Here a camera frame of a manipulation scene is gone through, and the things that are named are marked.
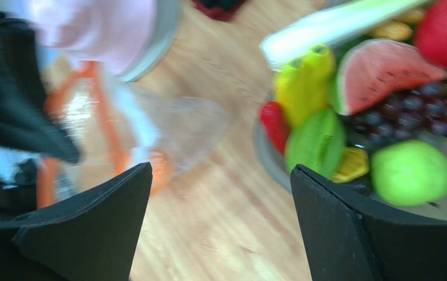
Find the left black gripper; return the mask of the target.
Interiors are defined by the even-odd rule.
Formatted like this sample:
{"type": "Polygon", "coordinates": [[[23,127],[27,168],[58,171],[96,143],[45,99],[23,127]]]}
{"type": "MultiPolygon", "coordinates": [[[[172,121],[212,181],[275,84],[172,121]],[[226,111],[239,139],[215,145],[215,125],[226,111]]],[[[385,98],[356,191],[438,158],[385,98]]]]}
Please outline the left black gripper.
{"type": "Polygon", "coordinates": [[[47,92],[35,45],[26,21],[0,12],[0,146],[76,164],[78,148],[43,110],[47,92]]]}

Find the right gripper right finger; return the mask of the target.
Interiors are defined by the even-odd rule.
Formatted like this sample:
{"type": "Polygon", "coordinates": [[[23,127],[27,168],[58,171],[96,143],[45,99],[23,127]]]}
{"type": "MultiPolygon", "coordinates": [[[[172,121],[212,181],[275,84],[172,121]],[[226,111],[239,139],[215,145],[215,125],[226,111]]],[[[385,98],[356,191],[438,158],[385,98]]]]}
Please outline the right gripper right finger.
{"type": "Polygon", "coordinates": [[[313,280],[447,280],[447,221],[390,207],[302,165],[290,182],[313,280]]]}

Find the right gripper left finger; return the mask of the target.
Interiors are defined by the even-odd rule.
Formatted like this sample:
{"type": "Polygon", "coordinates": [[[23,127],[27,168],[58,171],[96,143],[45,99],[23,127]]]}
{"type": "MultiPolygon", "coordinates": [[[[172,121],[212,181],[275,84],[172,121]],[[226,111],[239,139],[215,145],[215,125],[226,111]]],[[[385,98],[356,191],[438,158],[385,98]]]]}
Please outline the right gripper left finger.
{"type": "Polygon", "coordinates": [[[151,165],[142,163],[19,216],[12,243],[30,265],[18,280],[128,280],[151,183],[151,165]]]}

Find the green starfruit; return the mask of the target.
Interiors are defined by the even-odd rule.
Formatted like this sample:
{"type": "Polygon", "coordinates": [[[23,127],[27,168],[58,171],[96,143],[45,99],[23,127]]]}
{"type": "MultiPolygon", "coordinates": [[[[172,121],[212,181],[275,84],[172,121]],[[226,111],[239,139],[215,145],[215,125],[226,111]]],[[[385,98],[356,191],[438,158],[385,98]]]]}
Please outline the green starfruit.
{"type": "Polygon", "coordinates": [[[284,154],[286,171],[303,165],[330,179],[345,147],[346,131],[338,115],[331,109],[318,111],[290,134],[284,154]]]}

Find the clear orange zip top bag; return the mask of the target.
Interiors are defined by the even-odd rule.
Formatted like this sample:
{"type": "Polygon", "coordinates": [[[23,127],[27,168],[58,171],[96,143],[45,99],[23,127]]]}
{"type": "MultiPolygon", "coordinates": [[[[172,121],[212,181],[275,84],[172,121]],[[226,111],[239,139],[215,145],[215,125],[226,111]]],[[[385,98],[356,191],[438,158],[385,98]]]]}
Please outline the clear orange zip top bag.
{"type": "Polygon", "coordinates": [[[167,99],[108,74],[94,61],[73,71],[46,98],[44,111],[71,134],[76,165],[46,157],[37,173],[37,207],[48,207],[148,162],[152,194],[195,167],[230,123],[217,103],[167,99]]]}

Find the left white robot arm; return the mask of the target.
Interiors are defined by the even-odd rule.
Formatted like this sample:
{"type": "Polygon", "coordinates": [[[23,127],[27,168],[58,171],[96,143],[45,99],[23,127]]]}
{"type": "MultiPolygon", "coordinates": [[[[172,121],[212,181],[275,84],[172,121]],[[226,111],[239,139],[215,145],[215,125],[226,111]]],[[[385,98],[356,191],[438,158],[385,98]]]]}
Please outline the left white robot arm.
{"type": "Polygon", "coordinates": [[[44,111],[35,33],[0,12],[0,221],[36,209],[37,167],[44,156],[71,164],[80,153],[44,111]]]}

